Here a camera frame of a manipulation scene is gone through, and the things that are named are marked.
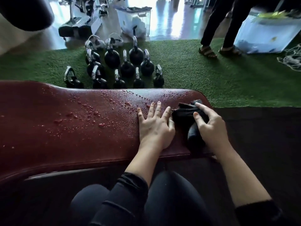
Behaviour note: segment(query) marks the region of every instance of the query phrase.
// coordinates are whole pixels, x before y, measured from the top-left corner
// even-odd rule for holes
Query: weight bench
[[[185,89],[67,89],[0,81],[0,183],[29,176],[129,163],[139,147],[136,110],[151,102],[177,108],[205,96]],[[191,158],[177,129],[160,159]]]

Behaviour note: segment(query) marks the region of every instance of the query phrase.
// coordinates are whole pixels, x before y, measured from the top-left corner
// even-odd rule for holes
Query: person's left hand
[[[144,119],[140,108],[137,109],[139,119],[140,145],[151,145],[152,148],[162,151],[167,148],[175,136],[175,125],[171,118],[170,106],[161,116],[161,102],[150,105],[148,116]]]

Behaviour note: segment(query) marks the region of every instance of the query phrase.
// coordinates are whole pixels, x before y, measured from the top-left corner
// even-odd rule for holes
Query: black sleeve
[[[137,225],[144,212],[147,197],[146,181],[125,172],[102,203],[90,225]]]
[[[240,206],[235,209],[235,213],[241,226],[298,225],[284,217],[282,210],[272,200]]]

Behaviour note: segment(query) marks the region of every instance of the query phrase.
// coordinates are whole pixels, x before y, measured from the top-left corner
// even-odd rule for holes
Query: transparent plastic container
[[[151,8],[146,11],[139,12],[124,12],[116,9],[118,20],[123,33],[133,36],[133,27],[138,25],[139,29],[136,30],[136,37],[149,36],[151,24]]]
[[[234,45],[243,52],[279,53],[301,30],[301,19],[267,19],[249,15],[240,27]]]

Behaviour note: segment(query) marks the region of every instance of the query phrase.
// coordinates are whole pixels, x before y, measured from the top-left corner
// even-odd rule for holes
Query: black leggings
[[[86,226],[110,191],[98,184],[82,189],[70,206],[72,225]],[[196,189],[175,172],[162,172],[152,183],[141,225],[213,225]]]
[[[226,17],[227,12],[231,10],[234,1],[232,19],[225,36],[223,47],[229,48],[233,46],[239,28],[247,18],[251,8],[257,4],[258,0],[216,0],[213,12],[210,15],[201,40],[202,45],[210,45],[217,27]]]

